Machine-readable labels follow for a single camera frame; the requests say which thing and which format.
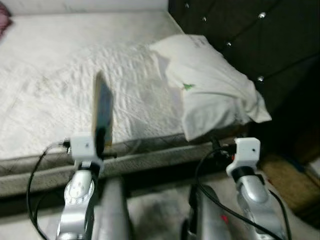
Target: bed frame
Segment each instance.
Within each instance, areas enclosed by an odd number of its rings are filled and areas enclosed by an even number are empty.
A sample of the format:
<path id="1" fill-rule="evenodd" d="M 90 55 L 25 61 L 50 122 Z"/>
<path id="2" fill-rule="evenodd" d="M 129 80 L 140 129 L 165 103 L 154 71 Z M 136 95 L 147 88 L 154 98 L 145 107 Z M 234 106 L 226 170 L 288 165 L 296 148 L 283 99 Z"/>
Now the bed frame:
<path id="1" fill-rule="evenodd" d="M 251 128 L 264 146 L 319 119 L 319 0 L 169 0 L 169 12 L 254 82 L 273 118 Z"/>

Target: pillowcase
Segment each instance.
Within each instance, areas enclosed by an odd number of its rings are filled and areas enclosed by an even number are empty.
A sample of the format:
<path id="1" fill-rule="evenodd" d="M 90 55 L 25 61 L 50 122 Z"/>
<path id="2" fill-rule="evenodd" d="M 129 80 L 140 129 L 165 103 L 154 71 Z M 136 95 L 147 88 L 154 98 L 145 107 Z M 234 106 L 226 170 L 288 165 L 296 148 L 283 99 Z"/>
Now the pillowcase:
<path id="1" fill-rule="evenodd" d="M 160 76 L 161 80 L 164 81 L 165 84 L 168 86 L 169 95 L 171 100 L 175 104 L 175 109 L 180 113 L 183 109 L 181 90 L 176 85 L 171 84 L 168 81 L 166 75 L 166 69 L 170 63 L 169 59 L 157 54 L 156 52 L 152 54 L 151 57 L 156 65 L 158 75 Z"/>
<path id="2" fill-rule="evenodd" d="M 0 2 L 0 38 L 3 35 L 7 27 L 12 23 L 10 20 L 11 14 L 6 6 Z"/>
<path id="3" fill-rule="evenodd" d="M 201 35 L 174 35 L 150 46 L 169 60 L 160 75 L 183 90 L 182 127 L 190 141 L 213 129 L 271 120 L 262 96 Z"/>

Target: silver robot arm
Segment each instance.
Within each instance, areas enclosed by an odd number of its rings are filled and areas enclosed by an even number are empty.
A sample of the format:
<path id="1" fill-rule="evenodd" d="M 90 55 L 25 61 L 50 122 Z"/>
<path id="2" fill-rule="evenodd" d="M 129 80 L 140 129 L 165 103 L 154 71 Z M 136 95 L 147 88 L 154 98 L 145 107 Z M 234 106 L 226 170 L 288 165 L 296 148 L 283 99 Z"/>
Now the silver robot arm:
<path id="1" fill-rule="evenodd" d="M 56 240 L 91 240 L 103 160 L 97 156 L 92 136 L 72 137 L 70 144 L 76 172 L 64 190 L 65 205 Z"/>
<path id="2" fill-rule="evenodd" d="M 234 161 L 226 168 L 236 183 L 237 202 L 252 222 L 286 239 L 282 224 L 272 206 L 272 195 L 262 177 L 255 174 L 260 156 L 260 141 L 253 137 L 237 138 Z M 250 240 L 273 240 L 270 235 L 247 225 Z"/>

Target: floor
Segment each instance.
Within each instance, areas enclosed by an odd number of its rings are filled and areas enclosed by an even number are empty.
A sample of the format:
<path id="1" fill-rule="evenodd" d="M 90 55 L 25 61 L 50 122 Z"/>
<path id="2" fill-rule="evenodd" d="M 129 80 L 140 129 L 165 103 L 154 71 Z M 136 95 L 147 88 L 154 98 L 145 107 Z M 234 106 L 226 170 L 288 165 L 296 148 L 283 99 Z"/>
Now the floor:
<path id="1" fill-rule="evenodd" d="M 234 183 L 224 173 L 212 175 L 204 179 L 211 185 L 218 194 L 221 202 L 241 212 L 236 202 Z M 135 192 L 134 197 L 127 201 L 128 211 L 133 223 L 136 240 L 179 240 L 181 223 L 188 215 L 189 185 L 181 183 L 179 186 L 171 185 L 157 187 L 152 193 L 141 195 L 142 192 Z M 274 207 L 280 214 L 277 204 Z M 51 240 L 55 239 L 57 225 L 60 219 L 61 207 L 42 210 L 39 212 L 39 225 Z M 294 240 L 319 240 L 320 232 L 306 225 L 296 218 L 290 211 L 288 216 Z M 245 226 L 229 217 L 232 236 L 235 240 L 248 239 L 245 236 Z M 100 240 L 94 231 L 93 240 Z M 33 229 L 26 214 L 0 218 L 0 239 L 1 240 L 40 240 Z"/>

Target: headboard button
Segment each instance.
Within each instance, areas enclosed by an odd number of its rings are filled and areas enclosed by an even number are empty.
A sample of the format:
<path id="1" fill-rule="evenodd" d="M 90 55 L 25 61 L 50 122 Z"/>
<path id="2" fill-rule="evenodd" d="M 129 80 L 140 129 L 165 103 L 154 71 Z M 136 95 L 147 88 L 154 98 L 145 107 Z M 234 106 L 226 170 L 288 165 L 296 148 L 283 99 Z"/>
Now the headboard button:
<path id="1" fill-rule="evenodd" d="M 267 16 L 267 14 L 266 14 L 265 12 L 261 12 L 261 13 L 258 15 L 258 18 L 259 18 L 259 19 L 264 19 L 266 16 Z"/>
<path id="2" fill-rule="evenodd" d="M 258 76 L 256 79 L 257 79 L 258 82 L 262 83 L 265 78 L 264 78 L 264 76 Z"/>

